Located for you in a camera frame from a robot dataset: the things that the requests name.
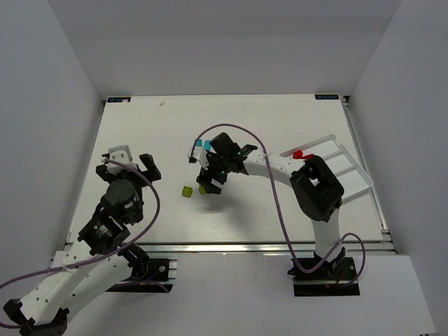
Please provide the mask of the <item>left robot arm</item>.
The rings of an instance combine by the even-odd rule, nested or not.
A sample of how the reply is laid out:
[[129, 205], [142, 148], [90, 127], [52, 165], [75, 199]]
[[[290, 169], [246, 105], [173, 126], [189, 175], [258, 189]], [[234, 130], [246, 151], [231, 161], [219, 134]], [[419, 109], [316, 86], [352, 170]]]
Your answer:
[[109, 288], [148, 271], [148, 254], [131, 239], [129, 227], [144, 219], [143, 189], [162, 178], [152, 155], [139, 156], [143, 169], [126, 150], [103, 156], [97, 175], [108, 187], [91, 219], [78, 233], [60, 265], [15, 278], [44, 278], [30, 293], [11, 299], [3, 310], [21, 335], [62, 335], [69, 319]]

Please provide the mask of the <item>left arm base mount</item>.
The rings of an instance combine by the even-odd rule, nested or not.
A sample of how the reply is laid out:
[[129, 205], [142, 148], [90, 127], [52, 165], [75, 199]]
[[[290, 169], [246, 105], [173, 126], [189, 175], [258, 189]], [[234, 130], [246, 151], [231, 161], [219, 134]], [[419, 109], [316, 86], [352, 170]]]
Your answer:
[[146, 266], [110, 287], [110, 293], [169, 293], [176, 278], [176, 258], [150, 257]]

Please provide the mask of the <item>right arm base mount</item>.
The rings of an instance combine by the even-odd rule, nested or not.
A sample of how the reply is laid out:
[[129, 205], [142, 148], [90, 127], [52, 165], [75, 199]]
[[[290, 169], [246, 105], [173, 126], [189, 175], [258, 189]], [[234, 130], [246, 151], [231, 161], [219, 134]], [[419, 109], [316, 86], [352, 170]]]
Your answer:
[[292, 277], [295, 297], [342, 297], [361, 294], [356, 266], [352, 257], [345, 257], [331, 273], [322, 267], [311, 274], [305, 274], [295, 265], [287, 274]]

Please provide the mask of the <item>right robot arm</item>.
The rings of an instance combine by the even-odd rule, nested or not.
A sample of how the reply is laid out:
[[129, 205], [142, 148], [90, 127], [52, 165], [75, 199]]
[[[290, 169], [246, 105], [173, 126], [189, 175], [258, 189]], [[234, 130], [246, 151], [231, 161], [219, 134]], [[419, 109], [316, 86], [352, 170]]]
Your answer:
[[240, 147], [224, 132], [213, 138], [210, 146], [212, 150], [194, 146], [188, 155], [190, 163], [201, 166], [197, 182], [205, 192], [219, 195], [221, 188], [213, 182], [223, 185], [230, 173], [265, 177], [273, 188], [276, 182], [292, 188], [303, 214], [311, 219], [315, 239], [315, 266], [297, 268], [304, 274], [318, 270], [333, 273], [345, 257], [339, 225], [344, 188], [323, 158], [269, 155], [251, 144]]

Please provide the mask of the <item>red small lego brick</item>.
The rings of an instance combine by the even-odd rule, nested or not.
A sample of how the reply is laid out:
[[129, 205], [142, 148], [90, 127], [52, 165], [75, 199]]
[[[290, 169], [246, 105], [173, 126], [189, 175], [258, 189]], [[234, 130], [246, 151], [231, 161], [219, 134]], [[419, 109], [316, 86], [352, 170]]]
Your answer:
[[295, 160], [302, 159], [302, 156], [303, 156], [303, 152], [301, 150], [297, 150], [293, 154], [293, 159], [295, 159]]

